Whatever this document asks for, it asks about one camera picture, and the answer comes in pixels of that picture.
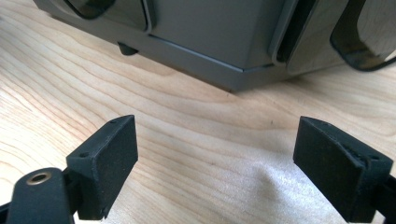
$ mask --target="small hole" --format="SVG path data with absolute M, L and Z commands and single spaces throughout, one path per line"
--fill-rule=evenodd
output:
M 90 155 L 89 152 L 82 152 L 82 153 L 79 154 L 79 156 L 80 156 L 81 158 L 85 158 L 85 157 L 87 157 L 87 156 L 89 156 L 89 155 Z
M 45 173 L 37 174 L 37 175 L 30 177 L 26 181 L 26 183 L 28 185 L 38 185 L 38 184 L 46 182 L 48 179 L 50 179 L 50 173 L 45 172 Z
M 372 161 L 379 161 L 379 158 L 377 156 L 370 156 L 370 158 L 372 159 Z
M 36 176 L 34 176 L 33 178 L 32 178 L 32 181 L 33 182 L 38 182 L 38 181 L 40 181 L 40 180 L 43 180 L 43 179 L 45 179 L 47 177 L 47 175 L 36 175 Z

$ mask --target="gray device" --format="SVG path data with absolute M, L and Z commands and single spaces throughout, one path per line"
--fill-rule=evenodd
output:
M 227 90 L 393 63 L 396 0 L 34 0 L 92 35 Z

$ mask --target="black clamp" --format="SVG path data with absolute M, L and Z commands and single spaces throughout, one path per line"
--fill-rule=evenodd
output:
M 375 210 L 396 223 L 393 160 L 330 123 L 301 117 L 294 162 L 346 222 L 370 223 Z
M 113 119 L 66 157 L 67 168 L 22 177 L 12 201 L 0 206 L 0 223 L 74 223 L 107 217 L 137 162 L 134 116 Z

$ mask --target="wood grain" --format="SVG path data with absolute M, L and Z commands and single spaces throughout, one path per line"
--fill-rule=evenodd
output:
M 106 121 L 134 114 L 139 162 L 104 223 L 344 223 L 293 164 L 299 117 L 396 160 L 395 86 L 395 68 L 338 67 L 229 93 L 123 57 L 33 1 L 0 1 L 0 203 L 21 176 L 63 169 Z

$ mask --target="light wood surface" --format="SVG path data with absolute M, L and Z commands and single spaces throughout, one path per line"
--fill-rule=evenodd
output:
M 329 121 L 396 160 L 395 87 L 396 68 L 338 67 L 229 93 L 124 57 L 33 1 L 3 0 L 0 204 L 20 177 L 65 168 L 106 121 L 134 114 L 139 161 L 104 223 L 344 223 L 293 164 L 299 117 Z

